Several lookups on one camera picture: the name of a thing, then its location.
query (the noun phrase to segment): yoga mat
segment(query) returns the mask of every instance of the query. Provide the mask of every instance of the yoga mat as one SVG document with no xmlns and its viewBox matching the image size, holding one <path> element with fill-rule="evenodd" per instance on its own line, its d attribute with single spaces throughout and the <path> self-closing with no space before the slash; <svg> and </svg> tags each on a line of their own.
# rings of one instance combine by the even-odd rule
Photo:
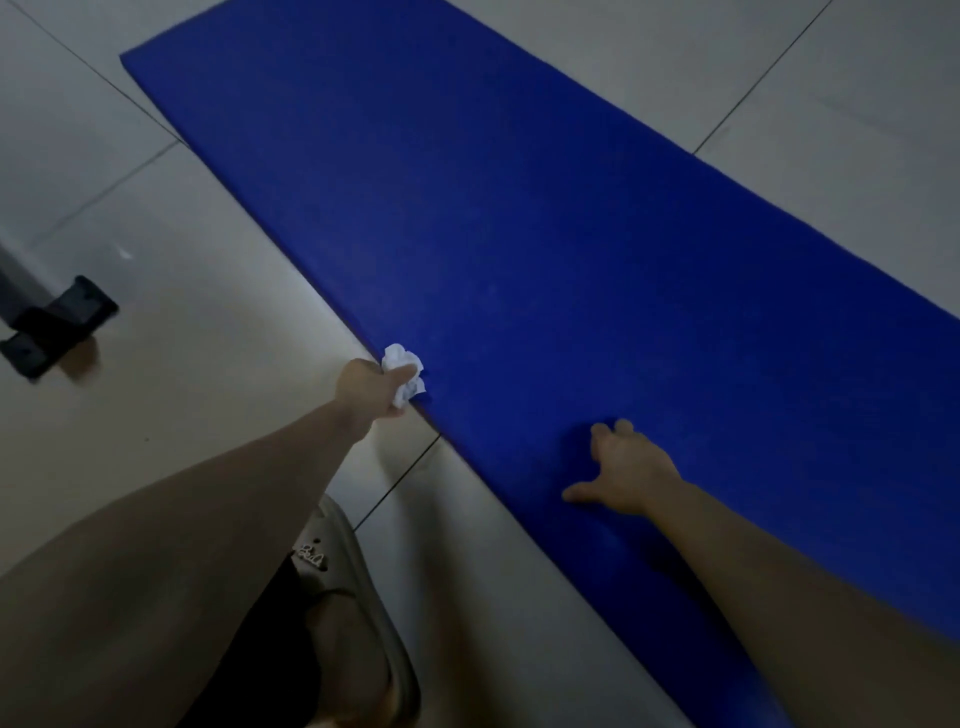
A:
<svg viewBox="0 0 960 728">
<path fill-rule="evenodd" d="M 230 0 L 124 63 L 697 725 L 785 718 L 649 523 L 561 502 L 594 421 L 960 637 L 946 312 L 441 0 Z"/>
</svg>

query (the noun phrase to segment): slipper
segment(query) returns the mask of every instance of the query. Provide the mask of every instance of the slipper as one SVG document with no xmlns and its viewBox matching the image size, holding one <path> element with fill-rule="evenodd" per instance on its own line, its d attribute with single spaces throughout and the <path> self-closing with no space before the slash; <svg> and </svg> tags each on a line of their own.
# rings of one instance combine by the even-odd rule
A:
<svg viewBox="0 0 960 728">
<path fill-rule="evenodd" d="M 383 646 L 390 666 L 389 700 L 376 723 L 412 724 L 420 713 L 420 684 L 406 647 L 373 586 L 360 543 L 347 516 L 332 498 L 324 496 L 300 533 L 290 557 L 300 583 L 313 600 L 331 593 L 352 596 L 366 613 Z M 369 720 L 350 726 L 366 726 Z"/>
</svg>

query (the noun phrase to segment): white tile floor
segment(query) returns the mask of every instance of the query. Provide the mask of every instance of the white tile floor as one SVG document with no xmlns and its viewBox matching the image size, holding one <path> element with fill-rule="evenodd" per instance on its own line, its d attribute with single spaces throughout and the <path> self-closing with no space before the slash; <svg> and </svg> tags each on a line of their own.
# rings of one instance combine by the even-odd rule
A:
<svg viewBox="0 0 960 728">
<path fill-rule="evenodd" d="M 0 243 L 50 288 L 84 273 L 123 309 L 90 376 L 0 366 L 0 572 L 296 417 L 362 353 L 117 59 L 212 4 L 0 0 Z M 948 0 L 455 4 L 960 315 Z M 470 723 L 477 696 L 505 725 L 686 725 L 418 416 L 379 425 L 331 494 L 363 522 L 422 725 Z"/>
</svg>

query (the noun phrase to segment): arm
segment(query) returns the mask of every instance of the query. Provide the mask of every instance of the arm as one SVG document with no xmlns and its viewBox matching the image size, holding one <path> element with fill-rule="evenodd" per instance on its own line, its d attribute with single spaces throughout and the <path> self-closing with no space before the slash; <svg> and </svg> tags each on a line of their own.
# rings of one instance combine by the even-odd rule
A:
<svg viewBox="0 0 960 728">
<path fill-rule="evenodd" d="M 799 728 L 960 725 L 960 651 L 681 479 L 626 420 L 564 491 L 649 518 L 697 574 Z"/>
<path fill-rule="evenodd" d="M 117 500 L 0 579 L 0 725 L 176 725 L 415 373 L 354 360 L 334 401 Z"/>
</svg>

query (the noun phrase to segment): crumpled tissue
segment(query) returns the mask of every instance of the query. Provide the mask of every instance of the crumpled tissue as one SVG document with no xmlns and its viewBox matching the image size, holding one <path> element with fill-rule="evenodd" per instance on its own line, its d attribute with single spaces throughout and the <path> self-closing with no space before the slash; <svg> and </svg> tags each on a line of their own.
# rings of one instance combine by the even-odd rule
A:
<svg viewBox="0 0 960 728">
<path fill-rule="evenodd" d="M 420 372 L 423 371 L 423 362 L 420 361 L 419 356 L 413 352 L 408 352 L 399 344 L 391 344 L 387 347 L 386 351 L 383 352 L 383 361 L 380 362 L 380 368 L 383 369 L 384 372 L 389 372 L 391 369 L 396 369 L 406 364 L 417 365 L 417 376 L 396 390 L 394 407 L 397 409 L 403 409 L 411 397 L 426 392 L 426 385 L 423 384 L 423 380 L 420 378 Z"/>
</svg>

